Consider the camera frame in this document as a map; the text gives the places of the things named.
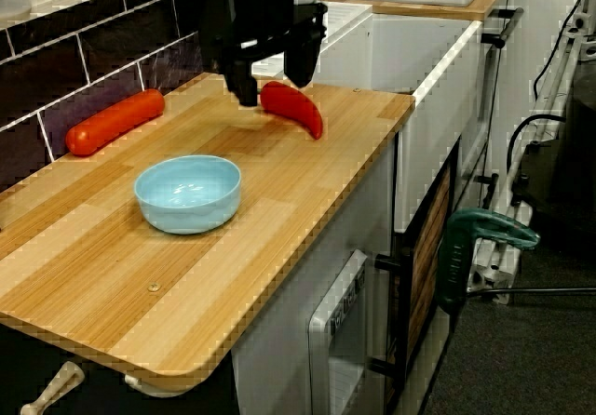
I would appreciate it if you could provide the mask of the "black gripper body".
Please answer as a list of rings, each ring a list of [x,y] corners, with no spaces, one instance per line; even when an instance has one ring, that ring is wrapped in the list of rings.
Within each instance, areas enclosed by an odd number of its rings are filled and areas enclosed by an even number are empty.
[[[288,32],[326,27],[320,0],[210,0],[210,67],[283,56]]]

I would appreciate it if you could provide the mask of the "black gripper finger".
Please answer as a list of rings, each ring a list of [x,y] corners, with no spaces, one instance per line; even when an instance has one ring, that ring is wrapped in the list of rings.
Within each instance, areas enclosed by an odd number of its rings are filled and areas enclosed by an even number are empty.
[[[257,81],[251,74],[251,62],[246,60],[232,60],[224,68],[224,79],[227,88],[245,107],[258,105]]]
[[[288,32],[284,49],[284,74],[297,87],[305,87],[311,82],[324,37],[324,27]]]

